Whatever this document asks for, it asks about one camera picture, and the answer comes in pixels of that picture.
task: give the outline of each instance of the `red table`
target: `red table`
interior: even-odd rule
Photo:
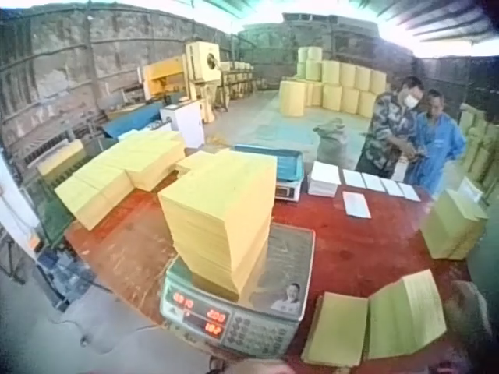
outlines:
[[[166,178],[158,191],[175,180]],[[331,373],[331,368],[311,366],[299,360],[310,328],[314,303],[324,291],[368,297],[385,284],[408,273],[431,269],[443,299],[450,295],[454,279],[466,279],[463,263],[434,261],[419,232],[419,223],[430,208],[424,195],[416,203],[385,193],[362,190],[370,208],[370,220],[345,214],[341,194],[357,189],[341,186],[334,199],[302,194],[299,203],[276,202],[274,221],[316,232],[312,279],[305,317],[286,359],[298,373]],[[175,333],[195,348],[225,359],[233,353],[209,344],[165,322],[159,313],[165,269],[175,257],[172,238],[155,192],[135,190],[94,230],[73,222],[66,237],[99,278],[122,300],[144,316]],[[449,347],[448,337],[416,355],[363,362],[357,373],[385,374],[421,369],[435,363]]]

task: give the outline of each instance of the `man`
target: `man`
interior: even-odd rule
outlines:
[[[465,138],[455,120],[444,113],[444,96],[428,91],[429,109],[416,119],[416,147],[423,150],[407,167],[405,183],[424,187],[433,197],[440,193],[445,163],[465,150]]]
[[[408,76],[397,93],[386,92],[376,98],[357,171],[391,178],[402,153],[410,160],[414,158],[416,149],[411,140],[416,136],[416,113],[413,109],[423,97],[423,90],[421,80]]]

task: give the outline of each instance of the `blue work coat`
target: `blue work coat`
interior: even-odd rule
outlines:
[[[431,125],[426,113],[420,113],[413,141],[415,148],[424,150],[426,156],[409,164],[404,182],[419,185],[435,197],[441,192],[445,163],[456,160],[464,152],[465,138],[449,115],[443,113],[437,123]]]

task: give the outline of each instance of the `concrete floor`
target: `concrete floor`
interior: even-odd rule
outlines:
[[[313,128],[333,118],[345,123],[347,165],[354,168],[367,120],[322,108],[307,108],[302,118],[283,118],[276,91],[233,101],[229,112],[218,114],[205,131],[207,137],[227,144],[301,150],[305,161],[313,161],[319,143]],[[455,165],[446,168],[447,185],[455,186],[460,179]],[[80,345],[83,335],[89,338],[86,347]],[[0,372],[202,374],[207,363],[206,355],[150,327],[142,316],[98,288],[91,288],[60,314],[32,280],[19,286],[0,273]]]

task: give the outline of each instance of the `digital scale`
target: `digital scale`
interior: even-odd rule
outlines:
[[[267,257],[238,302],[202,291],[177,256],[166,271],[161,314],[210,344],[258,358],[288,349],[305,313],[315,233],[271,224]]]
[[[278,159],[278,179],[275,198],[298,202],[305,175],[303,155],[298,150],[276,150],[266,146],[237,144],[233,148],[239,152],[266,154]]]

